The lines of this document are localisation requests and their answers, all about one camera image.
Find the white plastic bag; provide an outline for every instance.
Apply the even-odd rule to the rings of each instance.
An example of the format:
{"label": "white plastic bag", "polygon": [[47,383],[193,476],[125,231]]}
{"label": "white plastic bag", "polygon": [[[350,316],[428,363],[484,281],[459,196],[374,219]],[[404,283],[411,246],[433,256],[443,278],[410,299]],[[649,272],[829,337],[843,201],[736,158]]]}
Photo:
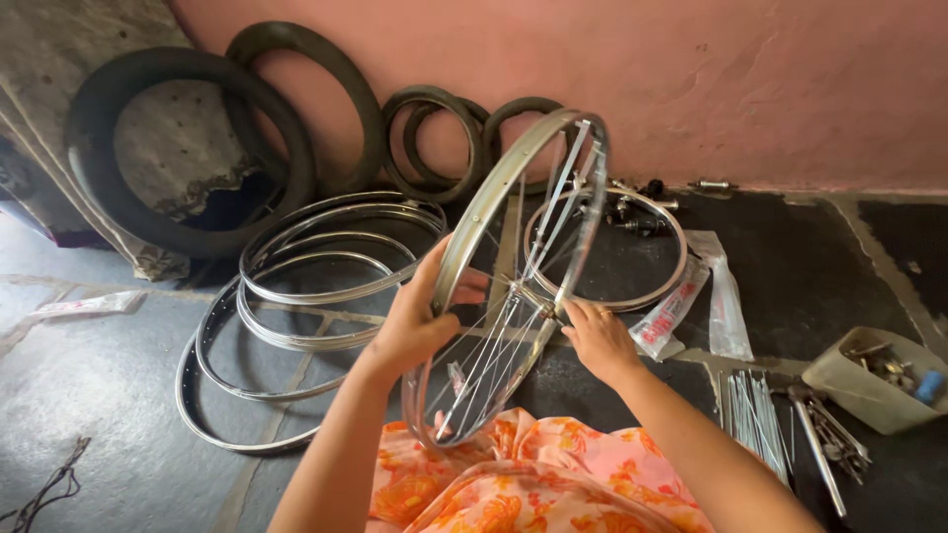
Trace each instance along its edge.
{"label": "white plastic bag", "polygon": [[689,255],[684,264],[682,282],[639,323],[629,328],[632,339],[651,358],[661,361],[680,351],[665,350],[663,352],[662,349],[669,340],[673,339],[672,330],[678,327],[684,315],[688,314],[688,309],[695,302],[698,293],[702,291],[709,275],[708,267],[698,258]]}
{"label": "white plastic bag", "polygon": [[145,296],[141,290],[126,290],[115,294],[106,294],[98,298],[87,298],[77,302],[49,303],[33,311],[28,316],[34,319],[51,319],[68,315],[101,316],[123,313]]}
{"label": "white plastic bag", "polygon": [[738,282],[727,267],[727,255],[713,231],[684,232],[688,245],[711,267],[711,314],[708,320],[708,347],[712,354],[742,361],[754,360],[747,326],[740,312]]}
{"label": "white plastic bag", "polygon": [[451,387],[454,388],[454,397],[460,396],[461,392],[465,389],[467,378],[465,377],[465,371],[461,370],[461,365],[458,364],[458,361],[452,361],[447,364],[447,377],[451,380]]}

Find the orange floral dress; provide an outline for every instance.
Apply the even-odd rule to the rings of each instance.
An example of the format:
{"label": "orange floral dress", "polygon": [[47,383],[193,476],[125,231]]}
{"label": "orange floral dress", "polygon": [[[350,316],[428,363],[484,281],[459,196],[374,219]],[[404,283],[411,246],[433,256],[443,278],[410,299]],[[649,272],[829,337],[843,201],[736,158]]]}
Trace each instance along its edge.
{"label": "orange floral dress", "polygon": [[645,430],[605,434],[520,408],[444,454],[404,422],[386,425],[370,515],[426,533],[713,531]]}

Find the concrete wall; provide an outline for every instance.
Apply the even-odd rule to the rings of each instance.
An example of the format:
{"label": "concrete wall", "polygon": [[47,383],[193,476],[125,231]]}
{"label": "concrete wall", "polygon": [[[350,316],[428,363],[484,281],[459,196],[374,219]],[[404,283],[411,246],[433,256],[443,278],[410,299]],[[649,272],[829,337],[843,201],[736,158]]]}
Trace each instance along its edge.
{"label": "concrete wall", "polygon": [[[492,111],[545,96],[600,114],[612,173],[747,188],[948,191],[948,3],[939,0],[171,0],[198,47],[223,53],[264,20],[341,47],[384,103],[432,83]],[[309,120],[323,161],[346,167],[354,107],[292,53],[260,72]],[[460,173],[444,113],[422,155]],[[512,124],[504,132],[523,126]]]}

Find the wire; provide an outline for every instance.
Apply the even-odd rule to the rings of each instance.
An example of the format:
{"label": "wire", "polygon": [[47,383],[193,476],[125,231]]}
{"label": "wire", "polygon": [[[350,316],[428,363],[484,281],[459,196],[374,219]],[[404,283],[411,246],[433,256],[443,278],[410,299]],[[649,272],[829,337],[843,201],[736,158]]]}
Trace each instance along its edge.
{"label": "wire", "polygon": [[[16,523],[13,525],[13,529],[11,529],[9,533],[28,533],[29,529],[33,527],[33,519],[36,518],[37,513],[39,513],[43,507],[52,504],[56,500],[61,500],[62,498],[71,498],[72,496],[79,494],[79,489],[82,487],[79,485],[79,480],[76,479],[76,471],[72,468],[72,466],[82,456],[82,453],[85,451],[85,447],[89,445],[90,440],[92,440],[91,437],[80,437],[76,439],[76,448],[72,451],[72,455],[66,459],[65,464],[56,469],[56,471],[54,471],[53,474],[49,476],[49,480],[46,481],[46,485],[43,486],[43,489],[40,490],[39,494],[34,496],[33,499],[27,502],[27,504],[23,507],[14,509],[0,516],[0,522],[3,522],[11,516],[16,516]],[[68,485],[66,485],[65,492],[44,502],[43,498],[46,496],[46,493],[55,487],[56,484],[61,482],[63,478],[68,479]]]}

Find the black floor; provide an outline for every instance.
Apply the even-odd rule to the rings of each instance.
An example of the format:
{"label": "black floor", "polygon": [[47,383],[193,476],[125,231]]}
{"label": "black floor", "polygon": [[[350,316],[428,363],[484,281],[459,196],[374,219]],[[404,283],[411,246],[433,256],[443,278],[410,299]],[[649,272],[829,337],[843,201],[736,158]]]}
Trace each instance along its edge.
{"label": "black floor", "polygon": [[[756,356],[810,361],[857,325],[921,340],[913,323],[919,318],[908,316],[890,280],[877,275],[873,258],[863,252],[863,243],[831,196],[808,205],[790,205],[775,194],[737,194],[728,200],[682,194],[678,199],[682,226],[716,231],[727,251]],[[859,203],[859,216],[869,224],[870,237],[878,239],[918,290],[930,311],[928,320],[943,323],[948,313],[948,248],[943,246],[948,206],[884,200],[891,198]],[[449,215],[456,220],[460,210]],[[642,283],[643,276],[624,275],[626,264],[641,266],[636,251],[612,242],[608,248],[612,255],[595,260],[600,268],[587,269],[584,290],[622,293],[631,290],[630,278]],[[625,263],[611,266],[610,257]],[[490,269],[493,257],[477,261]],[[656,272],[666,267],[662,261],[647,265]],[[0,514],[32,498],[72,451],[76,438],[90,436],[76,464],[81,492],[40,512],[34,531],[265,528],[300,453],[255,459],[217,449],[191,433],[174,403],[181,351],[216,289],[234,273],[230,264],[197,270],[191,280],[149,284],[133,279],[116,253],[57,249],[0,215]],[[128,288],[149,290],[132,315],[23,320],[42,303]],[[332,309],[336,315],[266,310],[262,319],[285,331],[313,333],[327,317],[348,316],[345,311],[382,315],[390,296],[346,303]],[[709,304],[710,281],[675,330],[689,348],[707,349]],[[641,316],[633,312],[624,320],[631,324]],[[334,318],[327,333],[368,325]],[[301,369],[299,386],[341,375],[356,353],[316,355]],[[259,390],[283,390],[300,370],[302,358],[257,340],[233,317],[210,350],[222,377]],[[719,360],[708,360],[720,368]],[[709,367],[693,361],[647,362],[717,420]],[[205,378],[199,379],[196,395],[209,428],[242,443],[261,439],[267,424],[278,425],[276,440],[305,432],[318,425],[332,400],[332,394],[319,396],[284,412],[229,395]],[[575,416],[604,432],[637,424],[618,396],[561,342],[548,349],[510,403],[537,417]],[[393,395],[389,418],[399,416]],[[852,529],[943,529],[948,519],[948,419],[886,437],[845,413],[839,417],[870,447],[874,461],[864,487],[838,476]],[[796,492],[825,524],[839,529],[799,425],[796,429]]]}

